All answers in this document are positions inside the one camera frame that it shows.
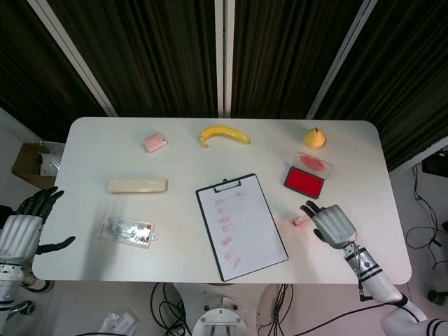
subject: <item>transparent package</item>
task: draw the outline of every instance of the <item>transparent package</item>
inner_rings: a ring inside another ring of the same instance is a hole
[[[130,309],[127,309],[123,315],[119,315],[115,312],[109,312],[98,332],[133,336],[138,324],[139,319]]]
[[[298,152],[295,156],[294,167],[309,174],[313,174],[323,180],[327,178],[331,169],[333,169],[331,163],[302,152]]]
[[[102,224],[98,239],[117,242],[147,249],[151,240],[158,236],[154,233],[154,224],[143,220],[110,217]]]

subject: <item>white paper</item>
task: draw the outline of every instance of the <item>white paper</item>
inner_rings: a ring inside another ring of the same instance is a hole
[[[224,281],[288,259],[256,175],[198,192]]]

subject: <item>small pink object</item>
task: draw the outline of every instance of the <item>small pink object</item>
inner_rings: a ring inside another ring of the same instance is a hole
[[[305,214],[299,215],[295,220],[293,220],[294,226],[299,226],[300,224],[306,222],[308,219],[308,216]]]
[[[143,146],[146,151],[149,153],[155,152],[157,149],[168,144],[168,141],[165,139],[161,133],[154,133],[143,139]]]

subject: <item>banana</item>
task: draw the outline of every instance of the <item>banana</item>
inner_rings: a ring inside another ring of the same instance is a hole
[[[199,136],[199,142],[202,147],[208,147],[209,145],[207,145],[205,141],[216,136],[231,138],[232,140],[241,142],[242,144],[249,144],[251,142],[245,133],[240,132],[238,129],[224,125],[212,125],[204,128]]]

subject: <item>red ink pad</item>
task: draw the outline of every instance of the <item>red ink pad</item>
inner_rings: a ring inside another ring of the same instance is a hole
[[[318,198],[323,186],[323,178],[307,173],[296,167],[289,169],[285,187],[311,198]]]

